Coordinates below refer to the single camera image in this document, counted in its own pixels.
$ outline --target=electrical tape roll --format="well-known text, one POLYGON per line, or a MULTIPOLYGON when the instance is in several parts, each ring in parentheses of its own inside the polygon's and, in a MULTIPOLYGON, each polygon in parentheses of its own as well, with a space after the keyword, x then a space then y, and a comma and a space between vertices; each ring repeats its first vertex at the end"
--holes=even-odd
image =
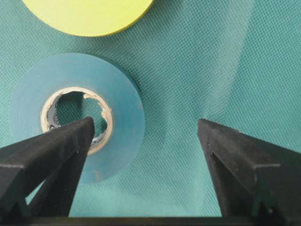
POLYGON ((80 179, 81 183, 98 182, 131 162, 145 130, 138 89, 113 64, 79 53, 59 54, 37 63, 14 91, 10 108, 12 135, 21 141, 60 126, 55 119, 55 103, 72 91, 99 100, 108 123, 104 134, 92 142, 80 179))
POLYGON ((134 24, 153 0, 23 0, 44 23, 73 35, 95 37, 134 24))

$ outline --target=green textured cloth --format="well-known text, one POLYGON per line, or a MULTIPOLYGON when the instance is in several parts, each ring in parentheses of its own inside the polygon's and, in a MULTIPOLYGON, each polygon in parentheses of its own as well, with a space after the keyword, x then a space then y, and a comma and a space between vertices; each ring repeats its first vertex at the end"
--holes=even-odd
POLYGON ((1 0, 0 9, 1 146, 13 142, 15 86, 48 56, 108 58, 141 90, 140 151, 116 176, 80 186, 72 216, 220 215, 199 118, 301 150, 301 1, 157 0, 134 26, 100 38, 56 31, 20 0, 1 0))

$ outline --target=yellow tape roll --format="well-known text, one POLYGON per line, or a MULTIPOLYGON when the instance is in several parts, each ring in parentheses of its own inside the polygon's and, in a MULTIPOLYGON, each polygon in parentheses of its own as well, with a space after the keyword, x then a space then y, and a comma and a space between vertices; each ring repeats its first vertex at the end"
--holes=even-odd
POLYGON ((104 36, 135 23, 153 0, 23 0, 40 20, 78 36, 104 36))

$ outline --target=blue tape roll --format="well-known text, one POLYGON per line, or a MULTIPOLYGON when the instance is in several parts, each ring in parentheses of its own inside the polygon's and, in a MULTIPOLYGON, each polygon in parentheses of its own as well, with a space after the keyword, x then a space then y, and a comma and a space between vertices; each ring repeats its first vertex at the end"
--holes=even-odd
POLYGON ((17 86, 10 108, 16 141, 41 134, 41 111, 58 90, 81 87, 99 95, 111 109, 112 131, 107 143, 87 157, 81 183, 97 182, 127 166, 143 140, 145 119, 137 87, 109 62, 79 53, 51 56, 31 68, 17 86))

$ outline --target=fabric surface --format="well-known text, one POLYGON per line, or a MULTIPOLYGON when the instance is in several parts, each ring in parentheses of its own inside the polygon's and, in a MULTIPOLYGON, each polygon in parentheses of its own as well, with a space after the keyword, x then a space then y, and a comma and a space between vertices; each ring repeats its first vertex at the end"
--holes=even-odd
POLYGON ((13 141, 15 86, 48 56, 108 58, 141 90, 140 151, 116 176, 80 186, 71 216, 220 215, 200 118, 301 150, 301 1, 157 0, 134 26, 100 38, 56 31, 20 0, 1 0, 0 9, 1 146, 13 141))

